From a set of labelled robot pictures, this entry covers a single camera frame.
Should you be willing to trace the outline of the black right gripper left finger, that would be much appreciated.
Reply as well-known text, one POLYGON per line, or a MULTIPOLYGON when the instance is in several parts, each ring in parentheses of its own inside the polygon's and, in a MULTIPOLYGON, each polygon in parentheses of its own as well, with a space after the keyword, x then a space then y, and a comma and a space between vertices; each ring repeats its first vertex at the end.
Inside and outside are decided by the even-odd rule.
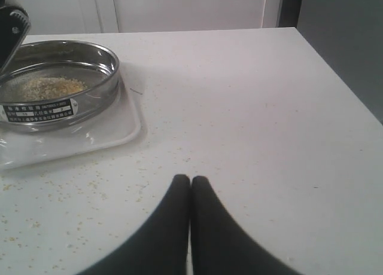
POLYGON ((189 177, 175 175, 141 227, 81 274, 186 274, 190 203, 189 177))

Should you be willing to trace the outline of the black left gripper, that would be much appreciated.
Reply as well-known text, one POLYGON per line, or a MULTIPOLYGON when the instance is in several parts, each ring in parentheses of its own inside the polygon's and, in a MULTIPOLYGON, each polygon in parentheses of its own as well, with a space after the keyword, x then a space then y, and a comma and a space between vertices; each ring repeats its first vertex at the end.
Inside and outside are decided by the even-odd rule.
POLYGON ((30 28, 29 16, 16 0, 1 0, 1 69, 11 62, 30 28))

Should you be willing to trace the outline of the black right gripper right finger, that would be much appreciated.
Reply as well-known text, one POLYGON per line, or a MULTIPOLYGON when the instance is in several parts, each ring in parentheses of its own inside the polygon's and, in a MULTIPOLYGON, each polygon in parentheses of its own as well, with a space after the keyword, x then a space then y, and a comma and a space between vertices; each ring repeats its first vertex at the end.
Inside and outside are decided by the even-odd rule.
POLYGON ((194 274, 296 274, 236 223, 206 177, 194 177, 191 191, 194 274))

